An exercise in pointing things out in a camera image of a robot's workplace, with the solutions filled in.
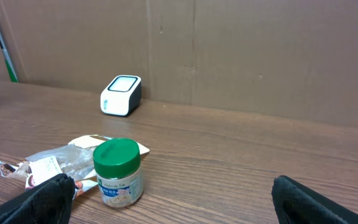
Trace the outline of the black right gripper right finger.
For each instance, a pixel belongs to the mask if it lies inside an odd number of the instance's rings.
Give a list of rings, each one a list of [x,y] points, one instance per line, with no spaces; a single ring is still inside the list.
[[[281,175],[274,179],[272,201],[280,224],[358,224],[358,214]]]

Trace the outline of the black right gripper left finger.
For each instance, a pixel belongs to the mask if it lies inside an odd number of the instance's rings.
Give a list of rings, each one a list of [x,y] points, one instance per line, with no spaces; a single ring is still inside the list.
[[[75,182],[58,174],[0,205],[0,224],[68,224]]]

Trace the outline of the beige brown snack bag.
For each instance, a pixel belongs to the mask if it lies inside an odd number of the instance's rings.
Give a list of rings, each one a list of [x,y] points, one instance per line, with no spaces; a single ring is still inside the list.
[[[75,181],[75,197],[98,186],[106,205],[126,207],[136,202],[143,193],[142,171],[138,169],[121,179],[101,177],[94,169],[93,152],[110,139],[97,134],[85,135],[71,140],[66,146],[26,157],[16,165],[0,161],[0,173],[3,177],[24,181],[26,190],[58,174],[66,174]]]

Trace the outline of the green lid jar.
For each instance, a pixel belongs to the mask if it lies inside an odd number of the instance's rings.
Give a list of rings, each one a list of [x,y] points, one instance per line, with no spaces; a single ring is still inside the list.
[[[139,145],[131,139],[112,139],[93,152],[102,201],[112,208],[136,203],[144,191]]]

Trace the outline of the white barcode scanner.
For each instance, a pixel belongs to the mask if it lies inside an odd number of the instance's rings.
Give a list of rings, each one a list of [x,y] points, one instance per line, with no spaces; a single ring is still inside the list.
[[[135,75],[118,75],[102,91],[100,108],[105,114],[129,116],[142,98],[142,79]]]

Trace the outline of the green white pole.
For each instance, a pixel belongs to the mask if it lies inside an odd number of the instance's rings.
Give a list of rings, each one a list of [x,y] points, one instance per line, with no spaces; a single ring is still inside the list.
[[[14,66],[12,64],[12,60],[11,60],[9,52],[7,50],[1,30],[0,30],[0,48],[1,48],[2,54],[4,56],[4,61],[5,61],[6,67],[7,67],[9,78],[11,79],[12,82],[18,83],[19,81],[17,79],[17,74],[16,74],[16,71],[14,70]]]

